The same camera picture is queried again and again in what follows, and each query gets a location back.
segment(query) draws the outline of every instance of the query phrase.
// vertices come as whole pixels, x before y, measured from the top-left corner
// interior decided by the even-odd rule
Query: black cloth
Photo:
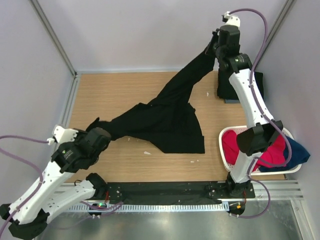
[[[214,64],[215,58],[202,52],[148,104],[139,103],[110,122],[97,118],[86,130],[102,128],[111,134],[112,141],[124,136],[146,140],[164,153],[204,154],[204,136],[196,110],[188,101],[193,86]]]
[[[218,89],[217,89],[217,96],[221,99],[227,100],[239,100],[237,93],[234,87],[229,82],[229,78],[232,72],[226,71],[218,71]],[[254,72],[254,78],[256,85],[261,93],[262,99],[264,99],[264,85],[263,85],[263,77],[264,74],[262,72]]]

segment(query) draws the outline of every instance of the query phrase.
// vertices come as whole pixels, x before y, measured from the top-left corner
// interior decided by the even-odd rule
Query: white plastic basket
[[[226,158],[225,158],[224,149],[222,147],[222,136],[228,130],[233,130],[238,135],[238,134],[244,132],[245,130],[247,130],[247,126],[230,126],[230,127],[226,127],[219,134],[219,148],[220,148],[222,161],[223,161],[225,169],[228,172],[230,172],[231,169],[234,167],[234,165],[227,163]],[[294,139],[292,134],[286,128],[283,128],[282,131],[286,136],[290,137],[291,139]],[[257,169],[255,171],[253,171],[251,175],[252,176],[259,176],[259,175],[261,176],[261,175],[276,175],[276,174],[292,174],[292,173],[297,172],[300,168],[301,168],[301,164],[299,164],[299,165],[295,166],[294,168],[292,168],[290,170],[287,170],[287,171],[260,172],[259,169]]]

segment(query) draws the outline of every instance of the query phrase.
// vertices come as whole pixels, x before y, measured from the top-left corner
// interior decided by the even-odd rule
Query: wooden table
[[[83,74],[80,80],[71,128],[86,129],[100,117],[110,121],[137,103],[155,98],[175,72]],[[89,170],[80,170],[68,182],[98,173],[106,182],[223,181],[227,171],[219,150],[222,129],[245,125],[240,104],[225,104],[217,97],[218,73],[212,72],[197,83],[190,103],[196,109],[205,154],[164,154],[150,142],[133,137],[112,141],[99,161]],[[256,177],[283,180],[283,175]]]

